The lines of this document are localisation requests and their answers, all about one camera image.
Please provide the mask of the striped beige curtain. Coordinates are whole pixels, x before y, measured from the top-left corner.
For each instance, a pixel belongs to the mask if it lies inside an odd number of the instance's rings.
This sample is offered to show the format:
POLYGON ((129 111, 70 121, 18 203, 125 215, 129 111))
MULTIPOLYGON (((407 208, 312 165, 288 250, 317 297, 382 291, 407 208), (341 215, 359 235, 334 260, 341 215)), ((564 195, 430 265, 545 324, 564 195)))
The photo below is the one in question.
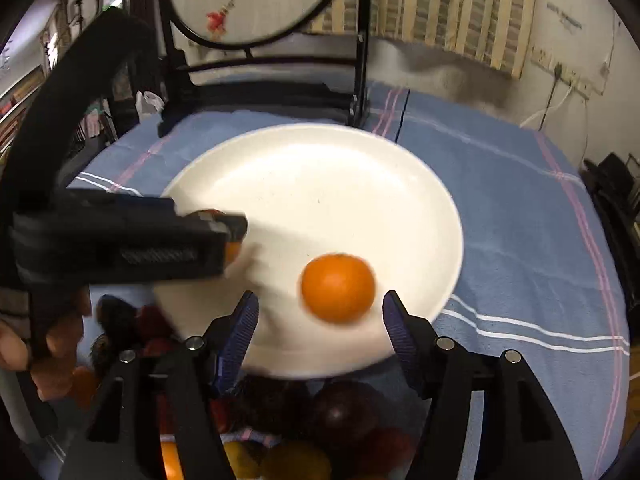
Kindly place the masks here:
POLYGON ((372 0, 370 34, 522 76, 536 0, 372 0))

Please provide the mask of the dark purple plum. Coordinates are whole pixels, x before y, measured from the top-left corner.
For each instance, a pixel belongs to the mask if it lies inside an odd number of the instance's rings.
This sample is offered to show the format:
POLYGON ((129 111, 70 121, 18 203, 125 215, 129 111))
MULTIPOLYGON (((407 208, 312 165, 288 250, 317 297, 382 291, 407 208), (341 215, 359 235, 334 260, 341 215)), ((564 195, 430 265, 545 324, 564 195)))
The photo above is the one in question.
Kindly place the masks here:
POLYGON ((380 424, 384 399, 363 382, 327 382, 312 401, 314 429, 323 437, 357 441, 380 424))

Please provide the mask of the white wall power strip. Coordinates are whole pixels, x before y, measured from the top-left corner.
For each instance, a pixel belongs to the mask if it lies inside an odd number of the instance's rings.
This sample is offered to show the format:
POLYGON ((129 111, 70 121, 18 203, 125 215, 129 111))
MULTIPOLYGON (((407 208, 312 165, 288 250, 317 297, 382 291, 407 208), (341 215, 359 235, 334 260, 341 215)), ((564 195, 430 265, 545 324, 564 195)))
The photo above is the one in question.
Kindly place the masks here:
POLYGON ((593 94, 602 96, 604 93, 603 89, 597 87, 586 76, 582 76, 575 67, 560 61, 544 48, 533 46, 530 50, 530 62, 558 78, 586 100, 589 100, 593 94))

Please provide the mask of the round embroidered screen on stand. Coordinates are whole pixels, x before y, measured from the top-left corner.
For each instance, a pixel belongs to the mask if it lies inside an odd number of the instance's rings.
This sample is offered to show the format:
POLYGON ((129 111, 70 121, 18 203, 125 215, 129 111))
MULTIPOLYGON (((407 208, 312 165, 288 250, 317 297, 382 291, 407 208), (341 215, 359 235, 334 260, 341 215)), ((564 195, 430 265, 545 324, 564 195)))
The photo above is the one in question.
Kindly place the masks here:
POLYGON ((371 0, 355 0, 355 52, 351 56, 287 53, 256 55, 300 32, 329 11, 342 17, 338 0, 158 0, 166 54, 162 69, 167 102, 157 133, 164 138, 189 115, 208 108, 335 110, 351 127, 367 106, 371 0), (194 84, 198 73, 225 68, 325 65, 354 72, 351 92, 321 82, 232 80, 194 84))

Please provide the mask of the white plastic bag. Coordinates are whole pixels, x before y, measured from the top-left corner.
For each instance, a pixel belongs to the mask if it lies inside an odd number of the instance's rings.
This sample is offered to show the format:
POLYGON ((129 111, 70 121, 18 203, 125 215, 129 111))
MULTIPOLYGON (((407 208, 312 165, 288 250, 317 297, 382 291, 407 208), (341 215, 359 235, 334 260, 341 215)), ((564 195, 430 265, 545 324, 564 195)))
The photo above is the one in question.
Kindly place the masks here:
POLYGON ((155 114, 160 114, 164 108, 163 99, 149 91, 138 91, 136 95, 136 111, 140 122, 155 114))

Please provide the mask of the white oval plate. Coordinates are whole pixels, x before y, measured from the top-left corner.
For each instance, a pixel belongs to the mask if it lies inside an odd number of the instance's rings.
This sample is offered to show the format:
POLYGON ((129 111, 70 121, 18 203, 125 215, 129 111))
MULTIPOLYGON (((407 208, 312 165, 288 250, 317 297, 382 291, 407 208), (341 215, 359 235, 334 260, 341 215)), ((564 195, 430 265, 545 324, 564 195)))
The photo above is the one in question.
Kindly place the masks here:
POLYGON ((456 286, 463 231, 454 200, 421 159, 353 128, 294 124, 219 144, 165 190, 179 214, 240 212, 248 221, 239 257, 221 278, 158 283, 154 295, 176 331, 204 333, 243 292, 259 321, 243 366, 285 379, 330 377, 390 356, 382 311, 334 325, 305 308, 299 279, 325 254, 363 259, 379 294, 434 320, 456 286))

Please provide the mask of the yellow green citrus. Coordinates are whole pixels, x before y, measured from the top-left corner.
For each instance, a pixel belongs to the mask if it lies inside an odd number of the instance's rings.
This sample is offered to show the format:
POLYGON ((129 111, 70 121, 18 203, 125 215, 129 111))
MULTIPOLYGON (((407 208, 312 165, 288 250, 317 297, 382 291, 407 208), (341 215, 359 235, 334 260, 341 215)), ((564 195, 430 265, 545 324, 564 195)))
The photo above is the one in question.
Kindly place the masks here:
POLYGON ((240 441, 224 442, 229 464, 237 479, 257 479, 260 466, 258 461, 250 455, 250 451, 240 441))

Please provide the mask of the small orange mandarin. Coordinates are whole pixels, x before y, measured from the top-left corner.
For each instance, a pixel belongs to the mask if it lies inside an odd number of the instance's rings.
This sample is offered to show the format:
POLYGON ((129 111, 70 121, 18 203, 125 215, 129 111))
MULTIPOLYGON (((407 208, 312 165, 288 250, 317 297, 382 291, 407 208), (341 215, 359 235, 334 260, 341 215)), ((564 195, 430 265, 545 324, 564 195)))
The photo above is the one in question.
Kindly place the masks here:
MULTIPOLYGON (((195 211, 194 214, 201 220, 212 220, 212 221, 218 221, 224 216, 224 213, 217 209, 198 210, 198 211, 195 211)), ((224 248, 224 246, 226 246, 228 242, 238 242, 238 240, 230 240, 229 237, 222 238, 220 236, 218 238, 218 242, 219 242, 219 246, 224 248)))

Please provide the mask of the large orange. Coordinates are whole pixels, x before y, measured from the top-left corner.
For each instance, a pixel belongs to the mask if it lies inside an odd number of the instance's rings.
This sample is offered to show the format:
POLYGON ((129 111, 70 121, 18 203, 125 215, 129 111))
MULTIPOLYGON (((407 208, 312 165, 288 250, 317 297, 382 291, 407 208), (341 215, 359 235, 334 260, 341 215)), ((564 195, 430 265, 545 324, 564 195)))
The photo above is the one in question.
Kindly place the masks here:
POLYGON ((331 471, 326 454, 297 442, 284 442, 270 448, 260 465, 263 479, 328 480, 331 471))

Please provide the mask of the blue striped tablecloth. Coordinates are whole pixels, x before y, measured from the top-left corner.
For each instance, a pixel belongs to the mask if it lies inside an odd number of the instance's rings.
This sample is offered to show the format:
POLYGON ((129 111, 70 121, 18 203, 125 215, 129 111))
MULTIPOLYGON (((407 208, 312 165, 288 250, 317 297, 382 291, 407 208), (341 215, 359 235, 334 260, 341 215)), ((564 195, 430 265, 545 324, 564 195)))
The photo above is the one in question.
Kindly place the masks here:
POLYGON ((582 474, 617 455, 629 382, 625 301, 576 170, 543 134, 378 84, 366 127, 430 166, 460 212, 464 260, 437 319, 466 348, 520 350, 582 474))

